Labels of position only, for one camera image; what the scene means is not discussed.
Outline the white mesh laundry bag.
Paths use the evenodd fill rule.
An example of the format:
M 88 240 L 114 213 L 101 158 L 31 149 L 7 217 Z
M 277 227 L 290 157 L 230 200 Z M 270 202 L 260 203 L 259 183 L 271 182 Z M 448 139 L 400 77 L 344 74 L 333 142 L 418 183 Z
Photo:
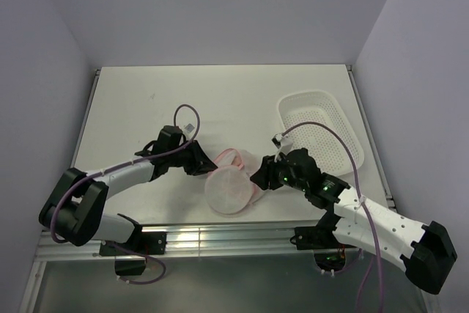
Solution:
M 261 166 L 261 158 L 247 150 L 229 148 L 215 158 L 218 167 L 204 185 L 205 199 L 212 210 L 232 216 L 258 202 L 265 192 L 250 177 Z

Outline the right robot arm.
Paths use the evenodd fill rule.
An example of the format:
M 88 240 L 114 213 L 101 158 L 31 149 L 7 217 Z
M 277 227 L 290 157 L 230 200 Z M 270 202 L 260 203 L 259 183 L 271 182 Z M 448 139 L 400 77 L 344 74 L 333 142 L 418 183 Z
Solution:
M 262 190 L 289 186 L 324 210 L 314 226 L 297 227 L 291 243 L 299 250 L 356 247 L 380 256 L 402 270 L 418 288 L 440 293 L 457 253 L 446 228 L 401 216 L 359 196 L 355 188 L 321 172 L 307 150 L 265 156 L 251 181 Z

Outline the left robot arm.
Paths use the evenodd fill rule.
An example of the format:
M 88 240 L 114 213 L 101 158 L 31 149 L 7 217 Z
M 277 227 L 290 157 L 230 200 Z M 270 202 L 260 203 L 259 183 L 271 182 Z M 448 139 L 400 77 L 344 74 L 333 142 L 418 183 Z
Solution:
M 143 244 L 142 225 L 123 214 L 106 214 L 105 203 L 135 185 L 156 180 L 171 168 L 200 176 L 217 166 L 197 140 L 187 139 L 180 128 L 166 125 L 131 161 L 95 172 L 66 170 L 40 211 L 39 222 L 57 243 L 83 246 L 101 240 L 134 254 Z

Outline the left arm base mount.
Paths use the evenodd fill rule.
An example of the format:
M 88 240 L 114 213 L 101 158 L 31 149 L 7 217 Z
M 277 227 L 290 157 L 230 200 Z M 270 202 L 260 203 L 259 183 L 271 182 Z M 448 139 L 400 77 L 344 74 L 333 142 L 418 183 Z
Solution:
M 100 241 L 98 255 L 114 257 L 114 272 L 120 281 L 133 285 L 153 284 L 166 274 L 166 265 L 157 258 L 165 254 L 167 232 L 146 231 L 137 221 L 123 214 L 104 215 L 95 240 Z M 159 270 L 156 278 L 138 281 L 149 265 Z

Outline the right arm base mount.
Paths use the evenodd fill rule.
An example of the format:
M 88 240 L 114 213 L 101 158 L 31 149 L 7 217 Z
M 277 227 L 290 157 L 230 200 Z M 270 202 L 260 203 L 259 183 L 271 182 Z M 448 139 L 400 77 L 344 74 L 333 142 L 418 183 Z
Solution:
M 340 243 L 334 236 L 340 218 L 332 213 L 326 213 L 314 226 L 295 227 L 294 235 L 289 242 L 298 251 L 313 251 L 314 263 L 323 276 L 335 277 L 351 269 L 361 258 L 359 250 L 352 259 L 348 259 L 346 249 L 350 245 Z

